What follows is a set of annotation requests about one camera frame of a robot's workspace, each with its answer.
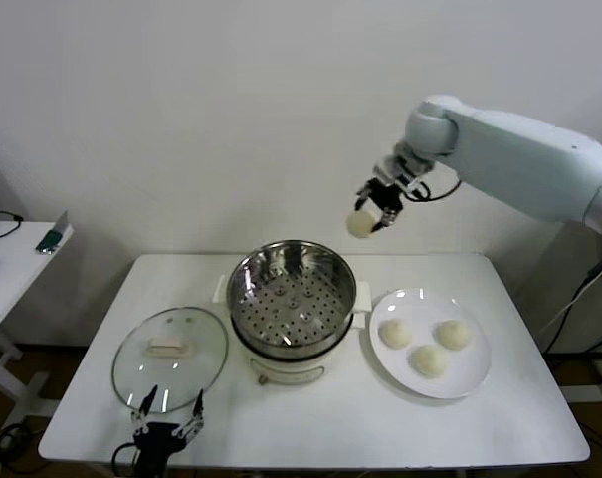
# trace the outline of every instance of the small white table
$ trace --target small white table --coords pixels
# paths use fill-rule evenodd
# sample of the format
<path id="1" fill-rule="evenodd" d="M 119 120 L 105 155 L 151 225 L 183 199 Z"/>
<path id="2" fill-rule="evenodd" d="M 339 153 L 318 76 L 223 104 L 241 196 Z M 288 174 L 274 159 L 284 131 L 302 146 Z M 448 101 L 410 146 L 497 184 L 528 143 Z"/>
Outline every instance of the small white table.
<path id="1" fill-rule="evenodd" d="M 0 233 L 8 231 L 14 224 L 0 221 Z M 52 222 L 23 222 L 15 232 L 0 238 L 0 324 L 57 254 L 42 255 L 35 250 L 52 227 Z M 72 235 L 73 228 L 69 226 L 60 247 Z M 0 351 L 3 353 L 0 358 L 0 390 L 15 402 L 5 426 L 21 421 L 26 415 L 52 416 L 58 402 L 38 397 L 49 375 L 35 373 L 31 381 L 24 384 L 9 373 L 4 365 L 9 359 L 20 359 L 22 353 L 1 331 Z"/>
<path id="2" fill-rule="evenodd" d="M 50 460 L 107 463 L 130 441 L 130 410 L 115 396 L 110 368 L 125 336 L 148 316 L 178 306 L 216 313 L 229 356 L 204 396 L 205 428 L 173 467 L 404 469 L 582 461 L 590 450 L 491 262 L 475 254 L 345 256 L 377 297 L 425 287 L 469 305 L 493 348 L 487 381 L 472 395 L 436 400 L 397 385 L 374 358 L 366 330 L 338 345 L 328 374 L 299 386 L 257 384 L 218 278 L 241 256 L 146 255 L 104 318 L 46 434 Z M 158 418 L 182 422 L 184 408 Z"/>

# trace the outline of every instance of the glass lid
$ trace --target glass lid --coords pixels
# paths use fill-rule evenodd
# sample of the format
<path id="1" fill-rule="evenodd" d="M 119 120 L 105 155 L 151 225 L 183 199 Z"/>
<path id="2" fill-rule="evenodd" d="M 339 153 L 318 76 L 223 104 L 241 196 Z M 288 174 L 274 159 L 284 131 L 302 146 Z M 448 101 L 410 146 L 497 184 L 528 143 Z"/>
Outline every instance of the glass lid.
<path id="1" fill-rule="evenodd" d="M 228 356 L 228 334 L 214 314 L 198 307 L 168 309 L 146 319 L 124 339 L 112 362 L 112 386 L 130 408 L 157 385 L 151 412 L 193 403 L 216 380 Z"/>

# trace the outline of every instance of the white plate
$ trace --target white plate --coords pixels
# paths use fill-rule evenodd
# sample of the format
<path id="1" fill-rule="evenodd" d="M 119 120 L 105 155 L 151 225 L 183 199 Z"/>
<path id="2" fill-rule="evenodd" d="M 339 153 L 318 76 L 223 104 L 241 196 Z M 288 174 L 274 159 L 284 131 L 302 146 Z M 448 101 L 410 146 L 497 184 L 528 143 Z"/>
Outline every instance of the white plate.
<path id="1" fill-rule="evenodd" d="M 413 341 L 405 349 L 387 347 L 378 334 L 382 323 L 391 319 L 400 319 L 411 328 Z M 446 349 L 435 337 L 436 328 L 451 320 L 463 321 L 472 332 L 471 342 L 461 351 Z M 428 289 L 400 289 L 383 297 L 371 314 L 369 336 L 378 359 L 396 380 L 434 398 L 468 395 L 487 378 L 491 368 L 491 348 L 478 321 L 455 299 Z M 427 378 L 409 363 L 413 351 L 428 344 L 440 346 L 449 358 L 449 366 L 439 378 Z"/>

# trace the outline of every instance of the white robotic arm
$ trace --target white robotic arm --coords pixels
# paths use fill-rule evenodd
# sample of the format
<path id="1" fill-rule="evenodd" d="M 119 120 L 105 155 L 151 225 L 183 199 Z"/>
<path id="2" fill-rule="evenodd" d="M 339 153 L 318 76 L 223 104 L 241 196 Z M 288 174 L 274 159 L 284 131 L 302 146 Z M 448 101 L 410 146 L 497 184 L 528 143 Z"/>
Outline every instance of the white robotic arm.
<path id="1" fill-rule="evenodd" d="M 602 234 L 602 146 L 583 134 L 434 96 L 413 111 L 404 138 L 374 167 L 347 226 L 366 237 L 393 223 L 400 196 L 418 191 L 436 161 L 463 181 L 537 219 Z"/>

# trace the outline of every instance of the table leg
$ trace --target table leg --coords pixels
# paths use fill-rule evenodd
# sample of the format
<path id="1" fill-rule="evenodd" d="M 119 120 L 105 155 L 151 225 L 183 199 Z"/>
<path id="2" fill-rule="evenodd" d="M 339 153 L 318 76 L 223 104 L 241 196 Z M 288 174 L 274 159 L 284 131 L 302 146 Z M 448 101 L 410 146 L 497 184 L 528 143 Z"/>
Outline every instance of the table leg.
<path id="1" fill-rule="evenodd" d="M 59 401 L 38 396 L 48 378 L 48 373 L 40 371 L 25 385 L 0 364 L 0 391 L 15 402 L 4 426 L 19 423 L 28 415 L 53 416 Z"/>
<path id="2" fill-rule="evenodd" d="M 602 360 L 596 360 L 594 364 L 602 376 Z M 561 386 L 560 389 L 568 403 L 602 402 L 602 383 L 600 385 Z"/>
<path id="3" fill-rule="evenodd" d="M 0 331 L 0 352 L 8 354 L 8 357 L 13 360 L 19 360 L 22 358 L 22 351 L 20 351 L 6 335 Z"/>

